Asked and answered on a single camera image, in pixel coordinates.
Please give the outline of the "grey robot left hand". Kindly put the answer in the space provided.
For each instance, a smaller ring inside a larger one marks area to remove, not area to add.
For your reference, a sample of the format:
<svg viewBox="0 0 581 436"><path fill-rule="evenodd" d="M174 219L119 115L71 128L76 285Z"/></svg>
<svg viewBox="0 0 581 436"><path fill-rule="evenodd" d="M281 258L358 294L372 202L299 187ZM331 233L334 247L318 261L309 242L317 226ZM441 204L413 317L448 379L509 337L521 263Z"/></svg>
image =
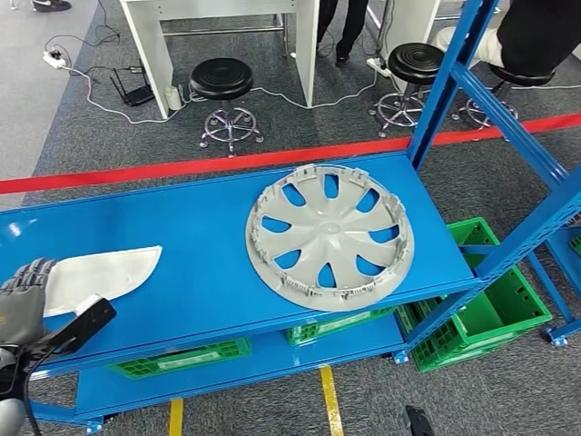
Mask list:
<svg viewBox="0 0 581 436"><path fill-rule="evenodd" d="M35 259L1 286L2 345L26 346L44 334L46 286L55 265L55 260Z"/></svg>

